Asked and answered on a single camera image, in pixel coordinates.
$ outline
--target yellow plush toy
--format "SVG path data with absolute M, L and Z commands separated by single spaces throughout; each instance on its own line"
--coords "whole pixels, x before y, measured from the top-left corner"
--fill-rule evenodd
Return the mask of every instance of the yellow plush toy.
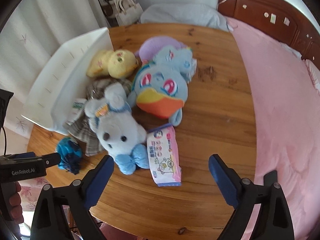
M 87 70 L 88 77 L 108 76 L 126 78 L 139 65 L 135 55 L 126 49 L 100 50 L 93 57 Z

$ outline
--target white plastic container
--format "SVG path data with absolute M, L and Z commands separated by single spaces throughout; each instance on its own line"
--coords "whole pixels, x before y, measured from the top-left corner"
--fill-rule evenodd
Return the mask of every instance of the white plastic container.
M 64 135 L 63 128 L 76 98 L 86 98 L 92 79 L 89 64 L 101 49 L 113 50 L 108 28 L 101 28 L 65 42 L 43 68 L 23 106 L 22 116 Z

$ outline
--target orange plush beak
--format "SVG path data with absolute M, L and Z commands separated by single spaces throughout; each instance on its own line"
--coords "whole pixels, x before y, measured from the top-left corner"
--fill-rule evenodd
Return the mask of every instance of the orange plush beak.
M 169 118 L 184 106 L 182 99 L 169 97 L 154 88 L 148 88 L 140 93 L 136 103 L 143 111 L 163 119 Z

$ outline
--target plaid cloth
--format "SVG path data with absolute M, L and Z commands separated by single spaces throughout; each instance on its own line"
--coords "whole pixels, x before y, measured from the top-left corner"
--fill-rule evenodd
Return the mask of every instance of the plaid cloth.
M 132 83 L 129 80 L 126 80 L 126 79 L 117 80 L 114 78 L 108 78 L 108 79 L 96 80 L 92 84 L 90 84 L 87 87 L 87 98 L 88 99 L 102 98 L 104 96 L 105 88 L 115 82 L 119 82 L 120 84 L 122 84 L 122 87 L 124 88 L 125 93 L 128 96 L 131 91 L 131 85 L 132 85 Z M 87 146 L 85 149 L 85 155 L 93 156 L 103 151 L 104 148 L 101 146 L 97 138 L 97 135 L 90 129 L 88 119 L 89 118 L 84 114 L 84 110 L 82 110 L 80 117 L 71 125 L 68 125 L 67 123 L 65 123 L 64 128 L 67 129 L 68 132 L 75 138 L 87 143 Z

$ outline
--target wooden table surface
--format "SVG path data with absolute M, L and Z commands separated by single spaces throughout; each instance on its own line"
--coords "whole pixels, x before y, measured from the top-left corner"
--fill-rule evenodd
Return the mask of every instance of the wooden table surface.
M 114 49 L 136 51 L 148 38 L 168 35 L 187 44 L 197 59 L 188 85 L 181 124 L 175 128 L 182 168 L 182 186 L 158 187 L 149 170 L 122 174 L 118 167 L 98 204 L 90 209 L 98 219 L 151 240 L 216 239 L 230 218 L 228 206 L 209 169 L 208 158 L 218 153 L 240 177 L 253 180 L 256 127 L 248 77 L 233 36 L 220 30 L 181 24 L 143 24 L 110 29 Z M 133 115 L 146 130 L 166 123 L 135 108 Z M 28 151 L 54 152 L 62 135 L 34 126 Z M 84 157 L 77 176 L 47 169 L 54 187 L 83 178 L 105 153 Z M 178 235 L 180 228 L 186 230 Z

